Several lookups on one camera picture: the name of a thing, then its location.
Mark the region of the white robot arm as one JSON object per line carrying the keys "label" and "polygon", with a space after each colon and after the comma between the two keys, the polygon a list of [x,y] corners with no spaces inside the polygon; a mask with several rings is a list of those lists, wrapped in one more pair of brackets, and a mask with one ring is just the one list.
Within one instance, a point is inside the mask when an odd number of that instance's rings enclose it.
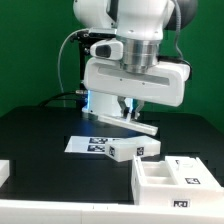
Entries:
{"label": "white robot arm", "polygon": [[86,111],[136,119],[146,102],[180,105],[191,67],[181,52],[162,56],[159,47],[163,32],[179,35],[197,7],[198,0],[74,0],[89,44]]}

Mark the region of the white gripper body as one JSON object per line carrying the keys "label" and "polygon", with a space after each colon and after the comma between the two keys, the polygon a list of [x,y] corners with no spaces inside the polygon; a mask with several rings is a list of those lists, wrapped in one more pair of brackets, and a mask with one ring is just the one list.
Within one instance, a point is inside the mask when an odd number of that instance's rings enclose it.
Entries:
{"label": "white gripper body", "polygon": [[190,67],[160,61],[146,73],[130,73],[118,61],[91,58],[85,68],[88,90],[123,96],[168,106],[179,106],[184,97]]}

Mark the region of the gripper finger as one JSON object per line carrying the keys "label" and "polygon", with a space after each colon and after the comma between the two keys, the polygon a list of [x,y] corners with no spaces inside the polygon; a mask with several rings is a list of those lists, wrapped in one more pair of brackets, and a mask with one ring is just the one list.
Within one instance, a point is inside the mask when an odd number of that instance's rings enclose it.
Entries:
{"label": "gripper finger", "polygon": [[125,99],[126,99],[126,97],[118,96],[117,102],[121,109],[122,118],[128,119],[129,107],[126,105]]}
{"label": "gripper finger", "polygon": [[134,119],[137,120],[138,117],[140,116],[140,111],[143,109],[145,102],[142,100],[138,100],[136,107],[133,110],[134,113]]}

